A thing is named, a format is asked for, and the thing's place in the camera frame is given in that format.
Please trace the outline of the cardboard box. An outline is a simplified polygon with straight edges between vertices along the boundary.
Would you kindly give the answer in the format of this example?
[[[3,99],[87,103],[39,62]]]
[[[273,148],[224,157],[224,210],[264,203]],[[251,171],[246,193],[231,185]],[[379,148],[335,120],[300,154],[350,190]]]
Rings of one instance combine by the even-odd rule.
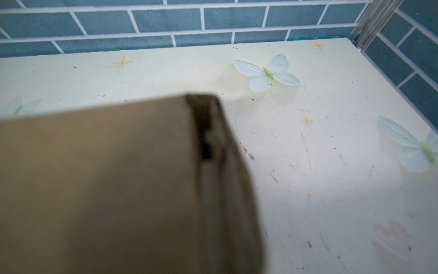
[[[218,97],[1,122],[3,274],[261,274],[245,161]]]

